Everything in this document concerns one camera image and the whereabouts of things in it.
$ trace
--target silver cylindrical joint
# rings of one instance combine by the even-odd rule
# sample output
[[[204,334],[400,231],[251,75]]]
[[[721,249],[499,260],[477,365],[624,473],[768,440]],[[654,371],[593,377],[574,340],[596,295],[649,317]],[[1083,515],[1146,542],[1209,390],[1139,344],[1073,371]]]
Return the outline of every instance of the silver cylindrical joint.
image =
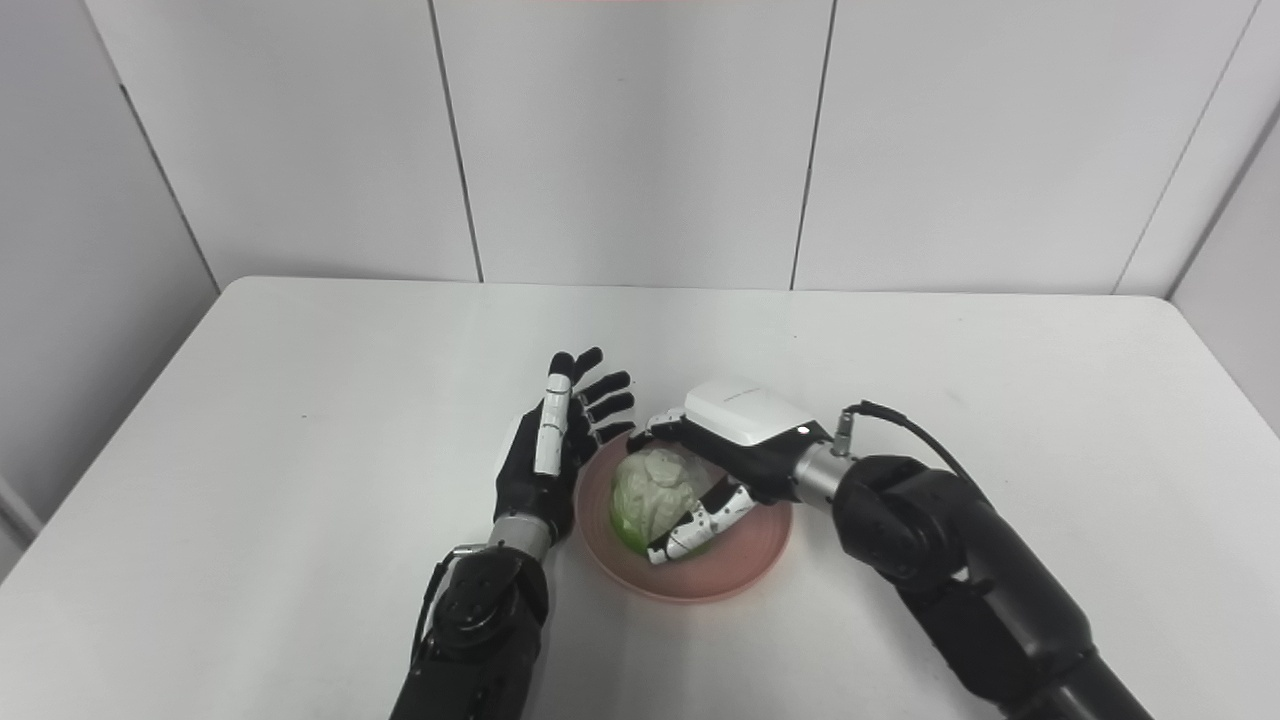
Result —
[[[836,437],[831,441],[831,454],[849,456],[849,443],[854,437],[854,414],[845,410],[836,421]]]
[[[552,530],[538,518],[517,512],[503,515],[493,524],[489,547],[513,547],[541,562],[552,547]]]
[[[805,505],[831,511],[836,488],[841,478],[854,466],[854,457],[832,455],[831,443],[817,442],[800,456],[791,477],[795,478],[796,497]]]

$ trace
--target white table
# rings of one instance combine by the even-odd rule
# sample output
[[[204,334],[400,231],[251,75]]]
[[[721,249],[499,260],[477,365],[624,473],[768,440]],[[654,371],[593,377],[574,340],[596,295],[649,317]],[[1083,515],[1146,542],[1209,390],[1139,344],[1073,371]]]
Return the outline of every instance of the white table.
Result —
[[[1274,716],[1280,441],[1161,301],[255,278],[0,587],[0,717],[385,719],[431,565],[486,536],[502,430],[593,343],[643,416],[724,373],[828,423],[906,411],[1156,717]],[[996,717],[805,507],[726,602],[635,597],[576,536],[549,575],[529,717]]]

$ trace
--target green vegetable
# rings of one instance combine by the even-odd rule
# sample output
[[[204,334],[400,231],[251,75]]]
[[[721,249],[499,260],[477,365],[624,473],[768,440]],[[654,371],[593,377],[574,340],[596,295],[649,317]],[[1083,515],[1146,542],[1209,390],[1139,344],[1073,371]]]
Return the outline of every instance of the green vegetable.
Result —
[[[634,552],[676,527],[710,487],[707,469],[694,457],[668,448],[628,455],[613,473],[609,523]]]

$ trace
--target white wall panel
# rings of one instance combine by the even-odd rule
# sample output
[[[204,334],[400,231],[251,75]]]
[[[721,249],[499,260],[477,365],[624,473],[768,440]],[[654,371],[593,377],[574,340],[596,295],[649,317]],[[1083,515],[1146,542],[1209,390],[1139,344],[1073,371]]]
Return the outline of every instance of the white wall panel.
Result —
[[[1116,288],[1164,296],[1280,102],[1280,0],[1260,0]]]
[[[841,3],[796,287],[1110,292],[1252,8]]]
[[[1280,432],[1280,131],[1271,129],[1174,304]]]
[[[475,279],[425,0],[87,0],[219,283]]]
[[[0,3],[0,475],[47,519],[215,290],[77,0]]]
[[[829,0],[438,0],[485,279],[785,288]]]

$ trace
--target pink plate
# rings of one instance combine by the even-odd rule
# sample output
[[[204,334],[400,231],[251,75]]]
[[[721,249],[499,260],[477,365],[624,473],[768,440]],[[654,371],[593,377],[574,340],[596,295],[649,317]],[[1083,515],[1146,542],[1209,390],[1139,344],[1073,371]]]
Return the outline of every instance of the pink plate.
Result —
[[[650,565],[622,544],[609,523],[613,471],[627,456],[626,436],[608,442],[579,477],[577,524],[600,568],[632,591],[667,602],[713,602],[755,584],[773,568],[791,534],[791,505],[762,505],[714,541],[707,552]],[[712,478],[724,470],[713,468]]]

